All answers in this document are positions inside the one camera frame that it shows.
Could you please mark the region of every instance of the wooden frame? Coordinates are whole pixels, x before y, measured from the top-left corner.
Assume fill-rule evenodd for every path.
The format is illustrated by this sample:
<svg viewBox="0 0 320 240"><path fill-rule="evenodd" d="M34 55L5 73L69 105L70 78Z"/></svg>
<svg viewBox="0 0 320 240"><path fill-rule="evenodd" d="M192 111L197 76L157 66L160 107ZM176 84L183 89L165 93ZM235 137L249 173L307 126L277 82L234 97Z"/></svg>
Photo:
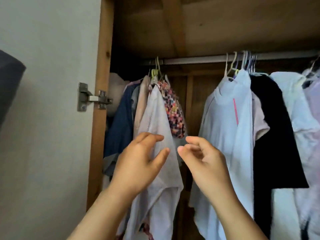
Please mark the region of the wooden frame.
<svg viewBox="0 0 320 240"><path fill-rule="evenodd" d="M101 0L100 28L98 40L98 57L95 92L99 90L108 91L112 31L114 18L114 1ZM89 166L89 181L87 193L87 210L97 199L102 189L102 159L104 135L106 130L106 110L93 110L92 139Z"/></svg>

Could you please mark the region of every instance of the metal hinge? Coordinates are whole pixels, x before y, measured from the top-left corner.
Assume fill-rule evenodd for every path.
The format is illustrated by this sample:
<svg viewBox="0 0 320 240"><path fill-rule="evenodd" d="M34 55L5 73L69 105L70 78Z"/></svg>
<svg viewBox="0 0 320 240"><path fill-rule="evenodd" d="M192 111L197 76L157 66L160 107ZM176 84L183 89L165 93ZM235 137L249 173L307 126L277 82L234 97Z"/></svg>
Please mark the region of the metal hinge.
<svg viewBox="0 0 320 240"><path fill-rule="evenodd" d="M87 105L92 102L99 104L99 109L107 109L107 105L112 104L112 99L108 98L106 91L103 90L99 90L98 95L94 96L89 92L88 84L79 82L78 111L87 111Z"/></svg>

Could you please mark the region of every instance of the gray garment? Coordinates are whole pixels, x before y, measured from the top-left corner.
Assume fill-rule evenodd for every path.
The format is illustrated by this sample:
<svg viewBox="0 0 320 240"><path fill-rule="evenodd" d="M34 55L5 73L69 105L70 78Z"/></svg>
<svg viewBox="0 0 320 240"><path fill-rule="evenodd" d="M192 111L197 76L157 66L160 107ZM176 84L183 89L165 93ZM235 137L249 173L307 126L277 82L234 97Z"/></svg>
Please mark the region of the gray garment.
<svg viewBox="0 0 320 240"><path fill-rule="evenodd" d="M22 62L0 50L0 129L25 70Z"/></svg>
<svg viewBox="0 0 320 240"><path fill-rule="evenodd" d="M112 154L103 158L102 173L106 176L112 176L116 168L119 153Z"/></svg>
<svg viewBox="0 0 320 240"><path fill-rule="evenodd" d="M140 85L137 86L131 95L131 112L132 112L132 121L134 122L134 117L136 115L138 97L139 97Z"/></svg>

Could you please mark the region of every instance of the closet rod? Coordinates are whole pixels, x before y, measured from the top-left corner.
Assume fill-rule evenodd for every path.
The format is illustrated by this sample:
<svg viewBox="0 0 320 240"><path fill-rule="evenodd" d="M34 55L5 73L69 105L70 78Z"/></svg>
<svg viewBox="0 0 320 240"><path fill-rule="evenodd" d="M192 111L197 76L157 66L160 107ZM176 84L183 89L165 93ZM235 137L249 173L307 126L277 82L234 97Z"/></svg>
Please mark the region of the closet rod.
<svg viewBox="0 0 320 240"><path fill-rule="evenodd" d="M239 60L242 60L242 52L239 52ZM310 58L320 55L318 50L304 50L304 51L284 51L284 52L268 52L268 53L255 53L258 55L258 60L280 60L280 59L295 59L295 58ZM185 64L205 64L205 63L219 63L225 62L226 55L217 56L198 56L198 57L185 57L173 59L159 59L160 65L185 65ZM228 55L228 61L234 59L234 54ZM141 66L155 65L155 60L145 59L140 63Z"/></svg>

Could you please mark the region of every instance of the red line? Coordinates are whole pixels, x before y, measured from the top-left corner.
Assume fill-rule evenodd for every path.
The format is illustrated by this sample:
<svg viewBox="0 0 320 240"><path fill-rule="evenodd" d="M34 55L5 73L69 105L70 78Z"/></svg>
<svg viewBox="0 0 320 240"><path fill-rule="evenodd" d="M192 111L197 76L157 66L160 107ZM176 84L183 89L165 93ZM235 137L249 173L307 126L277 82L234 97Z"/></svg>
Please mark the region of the red line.
<svg viewBox="0 0 320 240"><path fill-rule="evenodd" d="M237 106L236 106L235 99L233 99L233 105L234 105L235 119L236 119L237 125L238 125L239 124L239 120L238 120L238 113L237 113Z"/></svg>

